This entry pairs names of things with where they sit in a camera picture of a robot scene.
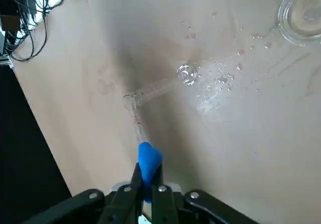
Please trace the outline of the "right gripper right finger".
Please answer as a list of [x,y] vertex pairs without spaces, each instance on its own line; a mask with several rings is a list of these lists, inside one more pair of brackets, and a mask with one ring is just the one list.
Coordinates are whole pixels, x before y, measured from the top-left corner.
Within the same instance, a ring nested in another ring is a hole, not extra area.
[[256,223],[203,190],[182,194],[165,184],[162,166],[155,172],[151,187],[152,223]]

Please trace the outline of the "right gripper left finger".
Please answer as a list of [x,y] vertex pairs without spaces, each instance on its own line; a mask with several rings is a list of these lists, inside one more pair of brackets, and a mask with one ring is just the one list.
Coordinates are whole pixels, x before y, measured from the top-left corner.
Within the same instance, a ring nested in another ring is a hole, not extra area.
[[142,177],[135,165],[129,183],[105,195],[88,189],[31,217],[25,223],[138,223]]

